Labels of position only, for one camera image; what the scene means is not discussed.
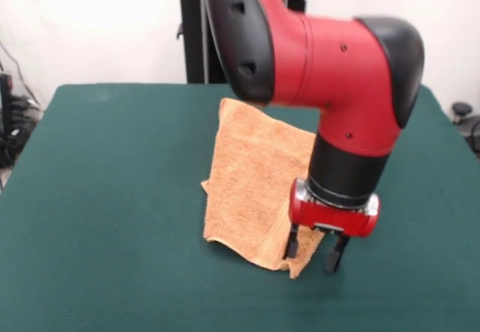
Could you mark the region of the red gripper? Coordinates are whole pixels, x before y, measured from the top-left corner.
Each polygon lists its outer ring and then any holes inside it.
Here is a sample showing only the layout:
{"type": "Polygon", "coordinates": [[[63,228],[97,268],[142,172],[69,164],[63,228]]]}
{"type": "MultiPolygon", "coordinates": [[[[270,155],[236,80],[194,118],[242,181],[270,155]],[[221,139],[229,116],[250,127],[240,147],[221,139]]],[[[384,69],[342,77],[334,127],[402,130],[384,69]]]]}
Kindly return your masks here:
{"type": "Polygon", "coordinates": [[[299,248],[299,225],[320,229],[336,237],[325,261],[325,271],[335,274],[341,265],[350,237],[367,237],[375,228],[380,216],[380,198],[373,194],[366,206],[349,210],[325,205],[316,200],[308,191],[306,181],[296,178],[292,183],[289,197],[290,226],[283,260],[294,259],[299,248]]]}

